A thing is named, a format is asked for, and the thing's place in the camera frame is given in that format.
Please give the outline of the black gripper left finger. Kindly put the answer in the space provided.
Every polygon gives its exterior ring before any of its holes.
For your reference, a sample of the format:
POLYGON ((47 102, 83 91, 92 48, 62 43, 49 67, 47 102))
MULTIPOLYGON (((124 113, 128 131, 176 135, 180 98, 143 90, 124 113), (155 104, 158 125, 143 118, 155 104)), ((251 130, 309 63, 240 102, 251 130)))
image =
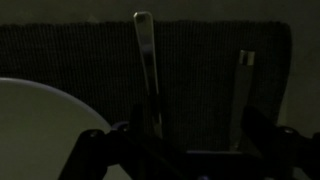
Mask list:
POLYGON ((104 133, 83 131, 58 180, 103 180, 108 169, 119 165, 132 180, 187 180, 180 155, 162 140, 141 131, 143 107, 134 105, 126 122, 104 133))

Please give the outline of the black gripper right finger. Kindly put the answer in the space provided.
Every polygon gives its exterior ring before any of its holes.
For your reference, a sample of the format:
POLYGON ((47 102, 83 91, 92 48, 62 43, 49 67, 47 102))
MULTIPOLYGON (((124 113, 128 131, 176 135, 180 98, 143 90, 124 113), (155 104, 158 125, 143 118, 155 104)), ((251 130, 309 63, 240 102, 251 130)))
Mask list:
POLYGON ((253 106, 243 109, 241 129, 261 153, 266 173, 274 180, 294 180, 300 168, 311 180, 320 180, 320 133, 311 138, 288 126, 277 126, 253 106))

